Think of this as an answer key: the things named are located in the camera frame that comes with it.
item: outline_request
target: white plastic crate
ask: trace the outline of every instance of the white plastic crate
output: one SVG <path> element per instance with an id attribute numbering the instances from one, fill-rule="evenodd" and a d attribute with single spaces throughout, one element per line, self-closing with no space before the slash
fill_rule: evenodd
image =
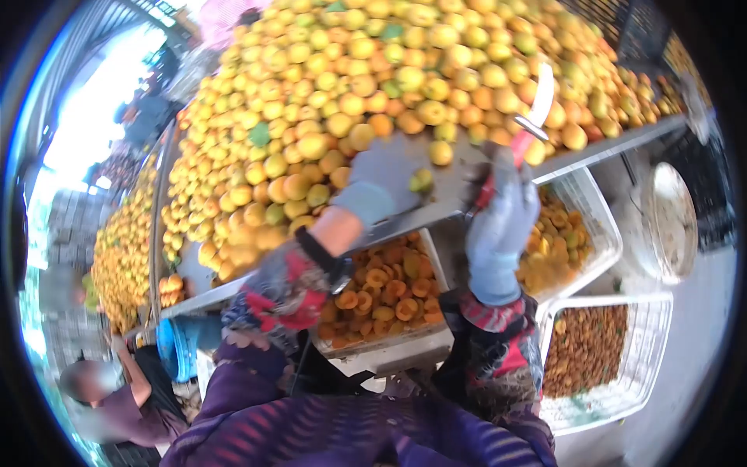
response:
<path id="1" fill-rule="evenodd" d="M 622 236 L 615 219 L 604 200 L 597 182 L 586 167 L 575 170 L 548 183 L 565 207 L 577 209 L 583 218 L 583 225 L 589 232 L 594 251 L 581 266 L 573 281 L 556 285 L 533 294 L 538 303 L 545 303 L 559 297 L 570 297 L 592 280 L 610 269 L 622 256 Z"/>
<path id="2" fill-rule="evenodd" d="M 638 296 L 607 295 L 553 300 L 537 309 L 542 364 L 548 358 L 555 316 L 563 309 L 627 304 L 627 332 L 617 378 L 569 398 L 543 398 L 540 418 L 555 436 L 598 427 L 641 410 L 654 389 L 669 325 L 671 292 Z"/>

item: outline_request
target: metal bar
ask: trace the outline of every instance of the metal bar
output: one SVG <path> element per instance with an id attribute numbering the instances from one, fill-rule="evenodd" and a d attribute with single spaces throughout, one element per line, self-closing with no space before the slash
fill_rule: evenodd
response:
<path id="1" fill-rule="evenodd" d="M 684 114 L 672 115 L 654 125 L 627 130 L 613 140 L 599 141 L 581 151 L 551 158 L 542 165 L 534 167 L 534 182 L 542 185 L 581 167 L 594 165 L 620 152 L 635 149 L 669 132 L 683 128 L 686 120 Z"/>

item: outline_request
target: worker's left hand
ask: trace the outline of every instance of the worker's left hand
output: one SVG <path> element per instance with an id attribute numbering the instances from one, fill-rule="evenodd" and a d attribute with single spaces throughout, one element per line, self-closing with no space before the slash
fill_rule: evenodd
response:
<path id="1" fill-rule="evenodd" d="M 348 186 L 332 204 L 355 214 L 366 229 L 417 206 L 420 197 L 410 191 L 409 181 L 418 165 L 406 147 L 401 133 L 374 140 L 368 151 L 356 156 Z"/>
<path id="2" fill-rule="evenodd" d="M 521 295 L 514 271 L 537 221 L 539 198 L 531 169 L 526 163 L 517 169 L 509 147 L 488 141 L 482 151 L 493 161 L 495 195 L 467 232 L 469 285 L 480 302 L 498 306 Z"/>

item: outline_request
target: work glove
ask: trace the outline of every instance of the work glove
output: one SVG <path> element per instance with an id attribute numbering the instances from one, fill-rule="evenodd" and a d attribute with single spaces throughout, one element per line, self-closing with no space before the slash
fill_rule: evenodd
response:
<path id="1" fill-rule="evenodd" d="M 482 151 L 493 160 L 495 195 L 467 232 L 469 287 L 481 303 L 500 306 L 521 296 L 514 271 L 537 221 L 539 198 L 531 169 L 523 163 L 517 170 L 509 147 L 487 141 Z"/>
<path id="2" fill-rule="evenodd" d="M 356 156 L 348 186 L 332 204 L 352 212 L 366 229 L 417 206 L 420 197 L 409 190 L 409 180 L 418 165 L 407 152 L 402 134 L 374 140 L 368 151 Z"/>

